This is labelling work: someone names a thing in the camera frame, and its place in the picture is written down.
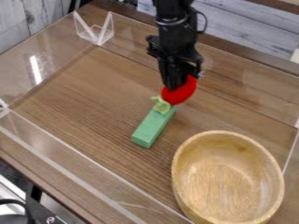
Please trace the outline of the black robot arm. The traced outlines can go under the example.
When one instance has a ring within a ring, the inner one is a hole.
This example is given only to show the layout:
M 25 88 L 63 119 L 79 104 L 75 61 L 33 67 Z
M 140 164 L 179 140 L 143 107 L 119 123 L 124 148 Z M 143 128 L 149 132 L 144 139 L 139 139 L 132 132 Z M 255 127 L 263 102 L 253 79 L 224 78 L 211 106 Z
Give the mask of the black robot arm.
M 153 0 L 157 34 L 148 35 L 147 53 L 157 59 L 165 87 L 173 91 L 188 76 L 197 79 L 203 57 L 196 50 L 199 36 L 205 32 L 208 19 L 192 7 L 193 0 Z

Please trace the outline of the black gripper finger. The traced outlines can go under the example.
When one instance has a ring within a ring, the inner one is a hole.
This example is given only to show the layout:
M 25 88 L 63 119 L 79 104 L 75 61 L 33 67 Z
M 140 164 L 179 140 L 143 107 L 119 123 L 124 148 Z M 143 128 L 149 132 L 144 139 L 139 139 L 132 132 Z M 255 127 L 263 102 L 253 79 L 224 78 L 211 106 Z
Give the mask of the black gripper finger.
M 163 84 L 169 90 L 175 90 L 183 84 L 181 62 L 159 60 L 159 70 L 163 78 Z
M 197 79 L 200 78 L 201 67 L 195 64 L 183 64 L 183 74 L 185 75 L 185 85 L 189 88 L 196 86 Z

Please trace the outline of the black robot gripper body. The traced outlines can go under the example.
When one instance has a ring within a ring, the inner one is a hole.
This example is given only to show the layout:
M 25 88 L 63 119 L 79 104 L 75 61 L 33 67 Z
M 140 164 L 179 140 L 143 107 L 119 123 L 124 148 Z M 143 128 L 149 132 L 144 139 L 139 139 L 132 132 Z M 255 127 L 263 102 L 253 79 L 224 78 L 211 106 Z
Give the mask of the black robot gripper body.
M 203 57 L 195 48 L 197 37 L 204 30 L 197 30 L 196 23 L 181 23 L 176 25 L 159 24 L 157 35 L 148 35 L 145 41 L 148 43 L 147 53 L 159 60 L 181 62 L 181 78 L 183 64 L 197 64 L 201 70 Z

